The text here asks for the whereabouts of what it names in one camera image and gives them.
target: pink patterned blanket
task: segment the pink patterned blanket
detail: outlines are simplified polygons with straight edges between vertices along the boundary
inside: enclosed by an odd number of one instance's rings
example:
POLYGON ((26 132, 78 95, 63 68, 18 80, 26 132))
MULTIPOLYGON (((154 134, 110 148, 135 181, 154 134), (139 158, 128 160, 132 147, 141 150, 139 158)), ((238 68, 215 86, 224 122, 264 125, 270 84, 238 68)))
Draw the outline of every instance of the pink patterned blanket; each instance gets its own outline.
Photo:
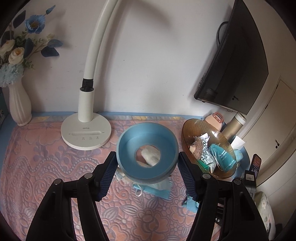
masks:
MULTIPOLYGON (((107 118, 112 126, 111 138, 93 151, 79 151, 65 144, 60 133, 63 117, 34 118, 28 125, 13 130, 1 173, 0 208, 21 240, 25 240, 33 216, 51 183, 56 178, 76 180, 92 172, 111 151, 116 151, 119 136, 129 126, 143 121, 160 123, 176 135, 181 151, 183 118, 107 118)), ((130 185, 113 179, 107 196, 97 203, 110 241, 186 240, 195 214, 181 206, 186 189, 177 167, 171 179, 169 201, 147 193, 136 197, 130 185)), ((77 240, 83 241, 75 199, 72 211, 77 240)), ((212 240, 217 240, 218 236, 219 226, 215 225, 212 240)))

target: amber glass bowl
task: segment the amber glass bowl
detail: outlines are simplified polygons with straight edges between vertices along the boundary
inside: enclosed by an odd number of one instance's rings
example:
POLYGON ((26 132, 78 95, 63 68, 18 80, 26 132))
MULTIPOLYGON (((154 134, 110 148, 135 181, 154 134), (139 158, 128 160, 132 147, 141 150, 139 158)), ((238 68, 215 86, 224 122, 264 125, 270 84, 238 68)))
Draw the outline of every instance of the amber glass bowl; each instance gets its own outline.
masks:
MULTIPOLYGON (((219 145, 222 147, 225 151, 227 151, 233 159, 236 161, 235 154, 233 152, 233 149, 228 142, 228 140, 221 134, 220 131, 218 131, 215 127, 213 127, 211 124, 209 124, 206 121, 199 120, 199 119, 190 119, 187 120, 182 128, 182 148, 183 151, 188 156, 189 160, 197 164, 199 168, 206 173, 209 173, 206 169, 204 169, 195 159, 191 151, 189 150, 190 145, 194 142, 194 137, 201 136, 205 133, 208 133, 210 136, 210 139, 208 141, 208 146, 212 144, 219 145)), ((225 179, 231 177, 237 168, 237 164, 235 162, 233 168, 231 168, 228 172, 221 171, 218 166, 216 166, 213 173, 209 173, 212 176, 214 176, 217 179, 225 179)))

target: blue bowl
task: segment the blue bowl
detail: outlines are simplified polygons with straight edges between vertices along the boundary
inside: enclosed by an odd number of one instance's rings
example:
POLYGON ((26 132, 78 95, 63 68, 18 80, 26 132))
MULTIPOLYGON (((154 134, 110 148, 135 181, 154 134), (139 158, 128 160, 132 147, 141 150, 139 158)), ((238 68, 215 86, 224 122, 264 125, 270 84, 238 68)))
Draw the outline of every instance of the blue bowl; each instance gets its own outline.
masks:
POLYGON ((174 133, 163 125, 145 122, 126 129, 117 142, 117 162, 123 173, 141 184, 154 184, 168 177, 176 167, 179 146, 174 133), (160 151, 160 160, 153 167, 140 166, 137 150, 152 145, 160 151))

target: vase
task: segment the vase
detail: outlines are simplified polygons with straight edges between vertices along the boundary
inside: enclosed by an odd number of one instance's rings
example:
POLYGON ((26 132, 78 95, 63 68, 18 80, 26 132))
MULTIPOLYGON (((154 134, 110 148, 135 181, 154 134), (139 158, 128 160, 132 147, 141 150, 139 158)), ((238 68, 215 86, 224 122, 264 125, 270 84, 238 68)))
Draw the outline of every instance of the vase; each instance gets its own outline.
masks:
POLYGON ((24 126, 32 119, 31 101, 22 85, 22 77, 9 85, 9 109, 18 126, 24 126))

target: smartphone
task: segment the smartphone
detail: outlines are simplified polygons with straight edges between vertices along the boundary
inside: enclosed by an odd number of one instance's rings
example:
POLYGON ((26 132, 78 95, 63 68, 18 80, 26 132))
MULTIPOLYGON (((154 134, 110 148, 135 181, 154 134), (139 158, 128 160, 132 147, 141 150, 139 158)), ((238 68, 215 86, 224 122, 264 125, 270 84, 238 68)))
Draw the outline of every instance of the smartphone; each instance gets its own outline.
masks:
POLYGON ((261 166, 261 161, 262 161, 261 158, 257 154, 253 155, 253 159, 252 159, 249 171, 252 171, 252 172, 255 173, 255 178, 256 179, 257 179, 259 169, 260 169, 260 166, 261 166))

